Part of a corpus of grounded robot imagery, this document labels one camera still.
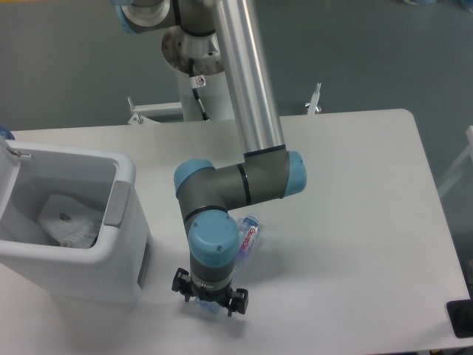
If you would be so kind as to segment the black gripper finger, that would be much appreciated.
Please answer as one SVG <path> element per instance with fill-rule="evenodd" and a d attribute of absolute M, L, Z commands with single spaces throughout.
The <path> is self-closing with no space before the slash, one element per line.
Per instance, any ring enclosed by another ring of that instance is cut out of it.
<path fill-rule="evenodd" d="M 229 288 L 221 300 L 221 306 L 228 310 L 229 317 L 233 313 L 245 315 L 248 308 L 248 290 L 245 288 L 235 290 Z"/>
<path fill-rule="evenodd" d="M 178 268 L 172 280 L 171 289 L 173 292 L 184 296 L 185 302 L 194 297 L 193 282 L 188 271 L 184 268 Z"/>

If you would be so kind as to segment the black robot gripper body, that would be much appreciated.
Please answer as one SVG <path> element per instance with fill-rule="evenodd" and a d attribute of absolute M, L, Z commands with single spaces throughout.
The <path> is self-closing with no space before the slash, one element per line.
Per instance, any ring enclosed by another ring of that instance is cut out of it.
<path fill-rule="evenodd" d="M 228 277 L 218 282 L 206 282 L 192 277 L 190 280 L 190 297 L 206 302 L 230 302 L 232 278 Z"/>

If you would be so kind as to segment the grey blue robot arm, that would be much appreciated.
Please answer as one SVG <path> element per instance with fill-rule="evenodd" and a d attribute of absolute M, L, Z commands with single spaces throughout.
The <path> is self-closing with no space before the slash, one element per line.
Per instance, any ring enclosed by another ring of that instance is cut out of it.
<path fill-rule="evenodd" d="M 144 33 L 178 27 L 188 37 L 217 39 L 244 160 L 216 168 L 205 159 L 180 164 L 175 195 L 186 231 L 189 269 L 172 290 L 244 314 L 248 291 L 232 288 L 241 246 L 233 209 L 304 190 L 302 156 L 285 145 L 253 1 L 115 1 L 122 28 Z"/>

